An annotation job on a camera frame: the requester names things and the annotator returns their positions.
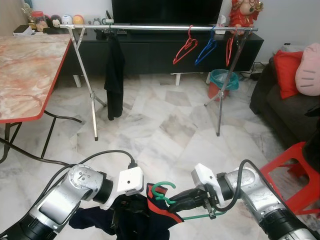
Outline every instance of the clothing rack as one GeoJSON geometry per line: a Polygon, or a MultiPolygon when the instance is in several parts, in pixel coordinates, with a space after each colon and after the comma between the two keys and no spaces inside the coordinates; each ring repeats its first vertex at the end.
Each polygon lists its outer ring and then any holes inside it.
{"type": "MultiPolygon", "coordinates": [[[[93,120],[93,131],[94,131],[94,140],[98,140],[98,131],[97,131],[97,121],[96,121],[96,107],[95,107],[95,101],[98,101],[101,105],[106,107],[107,105],[100,99],[98,96],[96,96],[95,92],[92,90],[90,86],[90,82],[86,73],[86,69],[84,67],[84,64],[82,62],[80,53],[79,53],[79,47],[82,42],[82,39],[84,37],[84,33],[86,29],[121,29],[121,30],[149,30],[149,31],[188,31],[189,26],[179,26],[179,25],[169,25],[169,26],[157,26],[157,25],[88,25],[88,24],[66,24],[66,25],[60,25],[60,28],[68,29],[69,34],[71,36],[71,40],[75,49],[75,53],[77,55],[77,58],[80,63],[81,70],[83,72],[83,76],[86,82],[86,85],[89,89],[89,94],[91,98],[91,108],[92,108],[92,120],[93,120]],[[76,43],[76,39],[74,36],[73,29],[82,29],[81,34],[79,36],[79,41],[76,43]]],[[[222,118],[222,106],[223,106],[223,98],[224,98],[224,91],[227,87],[227,84],[229,82],[229,79],[236,67],[236,64],[238,62],[239,56],[242,52],[242,49],[246,43],[246,40],[251,32],[257,32],[258,28],[256,27],[218,27],[218,26],[192,26],[190,28],[191,31],[235,31],[235,34],[238,35],[237,31],[244,31],[244,36],[242,37],[241,41],[239,41],[238,36],[236,38],[236,45],[237,45],[237,52],[232,60],[232,64],[230,66],[229,72],[227,74],[227,77],[224,81],[224,84],[219,90],[218,94],[215,95],[210,101],[206,102],[204,106],[208,106],[212,101],[219,98],[219,118],[217,123],[217,132],[216,135],[220,136],[220,125],[221,125],[221,118],[222,118]]]]}

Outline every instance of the television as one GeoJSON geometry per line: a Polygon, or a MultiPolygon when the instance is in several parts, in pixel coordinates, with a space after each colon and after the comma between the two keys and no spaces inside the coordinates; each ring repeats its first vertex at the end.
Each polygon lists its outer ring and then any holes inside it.
{"type": "Polygon", "coordinates": [[[112,0],[115,24],[216,24],[223,0],[112,0]]]}

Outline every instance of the sofa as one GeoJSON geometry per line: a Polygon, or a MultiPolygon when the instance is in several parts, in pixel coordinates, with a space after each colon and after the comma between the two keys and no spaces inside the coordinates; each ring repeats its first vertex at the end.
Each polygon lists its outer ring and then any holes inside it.
{"type": "Polygon", "coordinates": [[[272,57],[254,88],[250,109],[255,114],[261,114],[289,148],[293,144],[308,141],[315,133],[319,117],[305,114],[319,106],[319,102],[319,96],[301,93],[282,99],[272,57]]]}

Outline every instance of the red hanger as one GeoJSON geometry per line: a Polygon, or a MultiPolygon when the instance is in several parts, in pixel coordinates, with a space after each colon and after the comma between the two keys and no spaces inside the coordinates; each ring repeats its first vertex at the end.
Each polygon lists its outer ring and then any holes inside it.
{"type": "Polygon", "coordinates": [[[175,58],[173,59],[173,64],[176,64],[177,62],[179,62],[181,59],[183,59],[185,57],[185,55],[187,55],[188,53],[190,53],[197,45],[198,45],[198,40],[195,38],[191,38],[191,34],[190,34],[190,29],[191,27],[193,27],[192,25],[190,25],[189,30],[188,30],[188,35],[189,38],[188,40],[185,42],[185,45],[178,51],[178,53],[176,54],[175,58]],[[180,58],[178,58],[178,55],[182,52],[182,51],[187,51],[185,54],[183,54],[180,58]]]}
{"type": "Polygon", "coordinates": [[[237,28],[235,28],[234,34],[231,38],[229,38],[226,42],[226,53],[225,53],[225,65],[228,67],[230,63],[230,57],[232,52],[232,44],[234,43],[235,35],[237,34],[237,28]]]}

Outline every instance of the red cushion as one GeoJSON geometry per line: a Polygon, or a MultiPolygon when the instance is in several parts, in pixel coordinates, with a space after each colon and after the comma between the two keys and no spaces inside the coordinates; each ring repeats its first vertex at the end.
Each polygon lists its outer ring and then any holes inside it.
{"type": "Polygon", "coordinates": [[[303,53],[303,51],[285,52],[279,50],[274,56],[274,65],[282,99],[299,93],[295,77],[303,53]]]}

